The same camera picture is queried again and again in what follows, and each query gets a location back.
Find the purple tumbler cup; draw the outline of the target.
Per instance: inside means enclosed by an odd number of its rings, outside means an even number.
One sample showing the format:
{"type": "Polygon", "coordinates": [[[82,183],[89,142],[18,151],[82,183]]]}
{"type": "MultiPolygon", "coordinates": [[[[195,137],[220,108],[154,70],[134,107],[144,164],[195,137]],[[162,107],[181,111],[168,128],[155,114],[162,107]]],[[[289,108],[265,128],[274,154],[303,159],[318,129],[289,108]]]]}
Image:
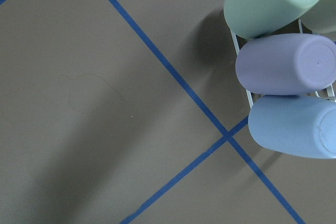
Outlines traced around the purple tumbler cup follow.
{"type": "Polygon", "coordinates": [[[335,43],[312,34],[280,34],[247,42],[239,51],[236,76],[255,94],[300,95],[335,82],[335,43]]]}

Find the light green tumbler cup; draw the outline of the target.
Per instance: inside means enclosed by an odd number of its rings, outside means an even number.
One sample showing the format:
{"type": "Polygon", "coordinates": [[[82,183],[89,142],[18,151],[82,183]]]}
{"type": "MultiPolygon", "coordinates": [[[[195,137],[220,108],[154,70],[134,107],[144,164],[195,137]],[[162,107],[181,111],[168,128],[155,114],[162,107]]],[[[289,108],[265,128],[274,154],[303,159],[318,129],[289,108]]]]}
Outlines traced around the light green tumbler cup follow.
{"type": "Polygon", "coordinates": [[[254,39],[288,25],[319,0],[225,0],[224,17],[232,32],[254,39]]]}

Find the blue tumbler cup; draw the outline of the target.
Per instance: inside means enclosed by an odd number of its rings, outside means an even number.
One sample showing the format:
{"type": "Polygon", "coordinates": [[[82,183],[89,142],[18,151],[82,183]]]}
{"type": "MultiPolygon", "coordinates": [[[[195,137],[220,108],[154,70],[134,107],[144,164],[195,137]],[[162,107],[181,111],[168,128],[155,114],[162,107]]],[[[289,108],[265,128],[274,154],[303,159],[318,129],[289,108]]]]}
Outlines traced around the blue tumbler cup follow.
{"type": "Polygon", "coordinates": [[[265,95],[248,116],[260,146],[289,155],[335,158],[335,103],[309,96],[265,95]]]}

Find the beige tumbler cup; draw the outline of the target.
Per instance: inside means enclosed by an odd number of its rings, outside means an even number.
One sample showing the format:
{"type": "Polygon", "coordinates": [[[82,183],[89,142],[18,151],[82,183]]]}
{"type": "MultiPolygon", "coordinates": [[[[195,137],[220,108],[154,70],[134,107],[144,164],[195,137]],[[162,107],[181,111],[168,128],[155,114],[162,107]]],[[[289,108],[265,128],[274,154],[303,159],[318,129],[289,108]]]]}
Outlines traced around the beige tumbler cup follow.
{"type": "Polygon", "coordinates": [[[301,16],[301,22],[311,31],[335,31],[335,0],[319,0],[312,9],[301,16]]]}

